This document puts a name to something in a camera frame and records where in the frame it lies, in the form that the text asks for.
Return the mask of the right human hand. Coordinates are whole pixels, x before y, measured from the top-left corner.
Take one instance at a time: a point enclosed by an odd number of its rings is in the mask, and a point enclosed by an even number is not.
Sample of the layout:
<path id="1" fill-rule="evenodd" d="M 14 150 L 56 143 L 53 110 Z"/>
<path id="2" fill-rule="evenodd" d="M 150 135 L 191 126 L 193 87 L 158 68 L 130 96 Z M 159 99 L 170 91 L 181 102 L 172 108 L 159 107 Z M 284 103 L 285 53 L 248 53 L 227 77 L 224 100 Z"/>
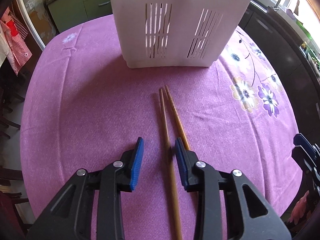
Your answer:
<path id="1" fill-rule="evenodd" d="M 308 204 L 309 194 L 310 192 L 306 191 L 304 196 L 295 204 L 287 224 L 294 226 L 299 224 L 303 225 L 311 217 L 312 211 L 310 210 L 310 206 Z"/>

